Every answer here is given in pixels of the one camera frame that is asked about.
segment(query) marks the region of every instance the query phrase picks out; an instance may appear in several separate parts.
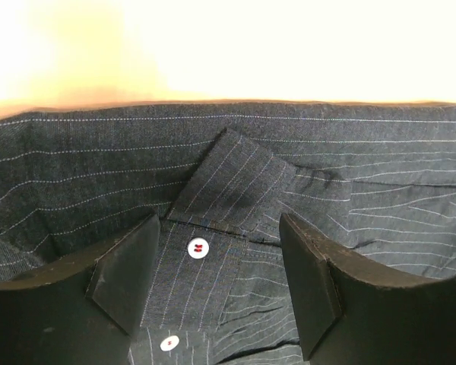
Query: shirt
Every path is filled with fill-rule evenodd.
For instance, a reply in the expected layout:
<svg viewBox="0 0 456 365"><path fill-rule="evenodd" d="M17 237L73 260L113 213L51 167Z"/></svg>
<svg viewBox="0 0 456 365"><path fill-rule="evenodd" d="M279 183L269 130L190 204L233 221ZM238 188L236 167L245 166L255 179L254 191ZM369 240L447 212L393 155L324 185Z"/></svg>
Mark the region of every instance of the shirt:
<svg viewBox="0 0 456 365"><path fill-rule="evenodd" d="M152 209L159 254L129 362L302 363L280 214L399 270L456 275L456 106L156 105L0 121L0 280Z"/></svg>

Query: white button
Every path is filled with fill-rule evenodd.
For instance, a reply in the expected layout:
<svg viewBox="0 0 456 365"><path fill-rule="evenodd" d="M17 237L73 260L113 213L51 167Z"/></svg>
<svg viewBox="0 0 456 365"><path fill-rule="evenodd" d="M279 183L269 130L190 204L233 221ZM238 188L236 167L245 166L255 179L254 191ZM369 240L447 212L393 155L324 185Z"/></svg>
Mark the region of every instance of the white button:
<svg viewBox="0 0 456 365"><path fill-rule="evenodd" d="M194 238L188 244L188 252L193 259L202 259L207 255L209 250L210 245L207 244L204 238Z"/></svg>
<svg viewBox="0 0 456 365"><path fill-rule="evenodd" d="M179 344L179 337L177 336L170 336L166 338L160 344L160 350L162 351L171 351Z"/></svg>

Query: pinstripe shirt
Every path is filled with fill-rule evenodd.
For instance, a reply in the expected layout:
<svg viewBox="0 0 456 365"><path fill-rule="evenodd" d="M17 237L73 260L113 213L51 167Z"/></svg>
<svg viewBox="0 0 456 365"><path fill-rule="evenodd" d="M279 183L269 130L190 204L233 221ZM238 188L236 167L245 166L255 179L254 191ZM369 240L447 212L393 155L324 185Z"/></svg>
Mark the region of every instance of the pinstripe shirt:
<svg viewBox="0 0 456 365"><path fill-rule="evenodd" d="M301 363L280 214L399 270L455 275L456 106L166 105L0 121L0 280L151 209L160 249L130 363ZM209 244L202 259L188 254L193 237Z"/></svg>

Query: dark gray fabric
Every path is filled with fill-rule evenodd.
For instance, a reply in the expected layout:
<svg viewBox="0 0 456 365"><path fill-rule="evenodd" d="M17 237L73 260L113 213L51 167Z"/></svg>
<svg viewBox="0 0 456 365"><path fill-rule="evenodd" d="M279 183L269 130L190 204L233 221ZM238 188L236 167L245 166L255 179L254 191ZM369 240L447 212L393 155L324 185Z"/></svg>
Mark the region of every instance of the dark gray fabric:
<svg viewBox="0 0 456 365"><path fill-rule="evenodd" d="M0 121L0 280L154 209L131 363L301 362L278 235L295 214L417 275L456 274L456 106L280 103L28 113ZM204 259L186 252L210 243ZM179 346L160 342L178 335Z"/></svg>

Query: button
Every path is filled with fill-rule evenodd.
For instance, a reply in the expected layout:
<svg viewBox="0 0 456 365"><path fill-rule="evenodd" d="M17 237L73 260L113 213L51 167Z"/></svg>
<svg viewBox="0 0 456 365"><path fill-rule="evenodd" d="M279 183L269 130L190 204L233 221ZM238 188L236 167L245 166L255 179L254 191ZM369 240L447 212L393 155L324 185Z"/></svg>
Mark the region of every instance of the button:
<svg viewBox="0 0 456 365"><path fill-rule="evenodd" d="M207 244L204 238L194 238L188 244L188 252L193 259L202 259L207 255L209 250L210 245Z"/></svg>
<svg viewBox="0 0 456 365"><path fill-rule="evenodd" d="M179 337L177 336L170 336L166 338L160 344L160 350L162 351L171 351L179 344Z"/></svg>

